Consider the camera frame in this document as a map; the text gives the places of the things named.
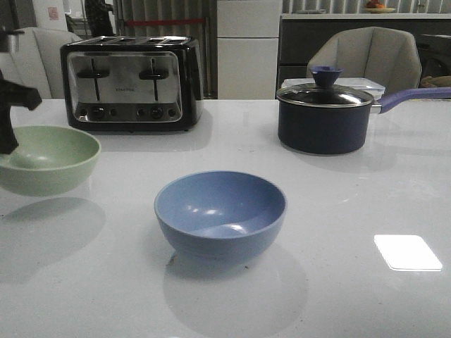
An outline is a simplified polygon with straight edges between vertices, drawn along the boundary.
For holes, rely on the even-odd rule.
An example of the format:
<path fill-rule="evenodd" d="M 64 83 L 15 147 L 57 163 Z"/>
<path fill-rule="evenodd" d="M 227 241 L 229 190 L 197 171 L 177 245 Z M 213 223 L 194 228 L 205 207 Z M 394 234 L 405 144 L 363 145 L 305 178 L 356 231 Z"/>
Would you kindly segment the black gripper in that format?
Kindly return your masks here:
<path fill-rule="evenodd" d="M 1 27 L 1 53 L 10 55 L 18 50 L 18 36 L 23 33 L 22 30 L 12 31 Z M 1 73 L 1 100 L 5 104 L 1 104 L 0 111 L 0 153 L 11 154 L 18 147 L 18 141 L 11 124 L 9 105 L 23 106 L 32 111 L 41 104 L 42 98 L 37 89 L 5 80 Z"/>

